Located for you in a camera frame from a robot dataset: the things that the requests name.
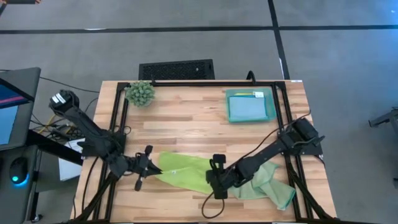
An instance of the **wooden tabletop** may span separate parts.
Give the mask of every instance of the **wooden tabletop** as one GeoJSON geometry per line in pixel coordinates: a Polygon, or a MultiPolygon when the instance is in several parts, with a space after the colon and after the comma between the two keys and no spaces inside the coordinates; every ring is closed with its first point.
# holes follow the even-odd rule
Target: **wooden tabletop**
{"type": "MultiPolygon", "coordinates": [[[[94,122],[103,129],[109,128],[116,94],[116,81],[103,82],[95,111],[94,122]]],[[[302,82],[286,81],[287,94],[293,119],[308,113],[308,101],[302,82]]],[[[151,155],[157,163],[162,151],[177,152],[210,159],[214,153],[226,154],[227,165],[254,149],[272,130],[278,128],[277,121],[254,124],[229,124],[226,117],[225,90],[236,87],[156,87],[155,100],[147,108],[129,106],[126,125],[132,131],[127,135],[125,154],[133,156],[142,152],[146,145],[154,146],[151,155]]],[[[279,100],[284,113],[281,92],[279,100]]],[[[121,107],[117,124],[120,122],[121,107]]],[[[272,135],[264,147],[276,139],[272,135]]],[[[328,180],[323,164],[314,156],[302,156],[303,168],[309,191],[325,209],[335,217],[328,180]]],[[[88,171],[94,159],[84,161],[76,192],[77,215],[81,213],[81,200],[88,171]]],[[[282,156],[275,156],[272,162],[280,165],[274,178],[287,184],[287,173],[282,156]]],[[[85,206],[97,191],[102,161],[99,159],[88,183],[85,206]]],[[[112,222],[206,222],[202,217],[201,205],[207,195],[173,187],[148,177],[142,190],[134,191],[137,175],[122,177],[116,184],[112,222]]],[[[301,214],[305,217],[303,198],[298,190],[301,214]]],[[[101,204],[100,217],[104,217],[106,192],[101,204]]],[[[207,215],[214,215],[221,208],[221,201],[210,199],[206,204],[207,215]]],[[[294,221],[293,206],[286,211],[276,209],[268,199],[237,200],[232,195],[226,200],[224,212],[211,222],[271,222],[294,221]]]]}

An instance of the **floor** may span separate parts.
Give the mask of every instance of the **floor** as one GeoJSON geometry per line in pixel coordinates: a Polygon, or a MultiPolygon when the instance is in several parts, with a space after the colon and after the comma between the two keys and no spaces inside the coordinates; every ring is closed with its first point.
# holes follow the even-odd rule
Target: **floor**
{"type": "MultiPolygon", "coordinates": [[[[398,105],[398,3],[269,2],[280,26],[277,35],[270,29],[276,26],[275,15],[263,0],[43,0],[36,6],[8,5],[0,17],[0,68],[40,67],[43,77],[90,90],[99,90],[103,80],[137,79],[140,63],[207,58],[213,59],[216,79],[241,79],[252,70],[257,79],[303,80],[315,126],[326,136],[322,146],[338,216],[396,223],[398,190],[392,178],[398,177],[398,140],[389,125],[370,128],[368,119],[398,105]],[[136,29],[206,26],[238,28],[136,29]],[[81,31],[104,28],[113,31],[81,31]],[[39,31],[23,32],[27,29],[39,31]]],[[[34,114],[41,122],[52,115],[49,98],[60,88],[40,81],[34,114]]],[[[96,97],[75,93],[82,107],[96,97]]],[[[76,185],[71,180],[40,196],[38,210],[45,216],[40,223],[69,218],[76,185]]]]}

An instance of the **succulent plant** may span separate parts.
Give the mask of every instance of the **succulent plant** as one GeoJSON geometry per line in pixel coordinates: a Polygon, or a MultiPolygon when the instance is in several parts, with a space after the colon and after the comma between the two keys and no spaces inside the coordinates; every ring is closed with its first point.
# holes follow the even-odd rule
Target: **succulent plant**
{"type": "Polygon", "coordinates": [[[139,81],[125,87],[126,99],[137,107],[148,106],[155,98],[155,89],[149,82],[139,81]]]}

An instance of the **teal tray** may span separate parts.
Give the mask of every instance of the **teal tray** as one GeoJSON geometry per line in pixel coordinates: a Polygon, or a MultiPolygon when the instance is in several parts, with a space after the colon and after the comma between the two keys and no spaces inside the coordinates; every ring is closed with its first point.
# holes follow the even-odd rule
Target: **teal tray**
{"type": "Polygon", "coordinates": [[[269,88],[226,90],[226,110],[230,123],[271,121],[276,117],[274,98],[269,88]],[[263,98],[254,95],[236,95],[263,92],[263,98]]]}

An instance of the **green cloth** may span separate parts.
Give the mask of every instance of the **green cloth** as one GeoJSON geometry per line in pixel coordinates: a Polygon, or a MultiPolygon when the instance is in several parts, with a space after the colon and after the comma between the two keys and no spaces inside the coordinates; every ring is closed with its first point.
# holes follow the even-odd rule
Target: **green cloth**
{"type": "MultiPolygon", "coordinates": [[[[208,159],[161,152],[158,167],[163,174],[155,177],[163,182],[204,194],[212,193],[210,184],[206,182],[206,171],[211,169],[208,159]]],[[[238,188],[231,187],[228,191],[241,200],[269,197],[279,210],[285,210],[293,199],[295,189],[273,179],[276,168],[278,165],[265,162],[251,181],[238,188]]]]}

